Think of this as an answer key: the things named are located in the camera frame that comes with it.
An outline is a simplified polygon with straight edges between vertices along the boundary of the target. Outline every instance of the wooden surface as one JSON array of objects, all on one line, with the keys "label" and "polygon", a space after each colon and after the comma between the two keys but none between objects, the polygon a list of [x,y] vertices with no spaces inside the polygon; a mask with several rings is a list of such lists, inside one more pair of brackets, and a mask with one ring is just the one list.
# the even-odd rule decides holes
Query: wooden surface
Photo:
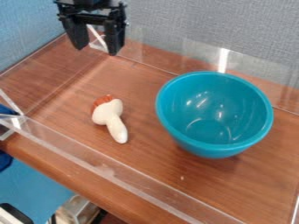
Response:
[{"label": "wooden surface", "polygon": [[[195,157],[175,144],[155,116],[155,96],[172,77],[88,48],[78,52],[63,37],[8,71],[0,87],[31,118],[224,213],[246,223],[289,223],[299,179],[298,116],[275,109],[275,124],[266,139],[237,157]],[[91,104],[106,94],[119,97],[126,105],[126,144],[114,142],[107,128],[90,119]],[[2,149],[127,223],[183,223],[23,136],[14,135]],[[74,149],[74,154],[98,163],[90,151]]]}]

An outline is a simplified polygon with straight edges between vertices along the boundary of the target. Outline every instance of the blue wall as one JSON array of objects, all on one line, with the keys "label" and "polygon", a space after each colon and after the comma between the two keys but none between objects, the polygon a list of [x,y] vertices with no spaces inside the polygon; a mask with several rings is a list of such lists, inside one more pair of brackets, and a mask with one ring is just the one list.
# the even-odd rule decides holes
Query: blue wall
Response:
[{"label": "blue wall", "polygon": [[62,33],[52,0],[0,1],[0,71]]}]

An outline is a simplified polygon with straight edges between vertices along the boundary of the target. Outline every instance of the plastic bowl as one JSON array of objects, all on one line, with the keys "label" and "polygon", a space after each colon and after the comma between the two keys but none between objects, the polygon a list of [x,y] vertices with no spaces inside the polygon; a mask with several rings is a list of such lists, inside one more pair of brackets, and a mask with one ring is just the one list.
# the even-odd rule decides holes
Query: plastic bowl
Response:
[{"label": "plastic bowl", "polygon": [[227,73],[178,76],[163,86],[155,109],[178,144],[204,158],[239,154],[265,138],[274,123],[263,92]]}]

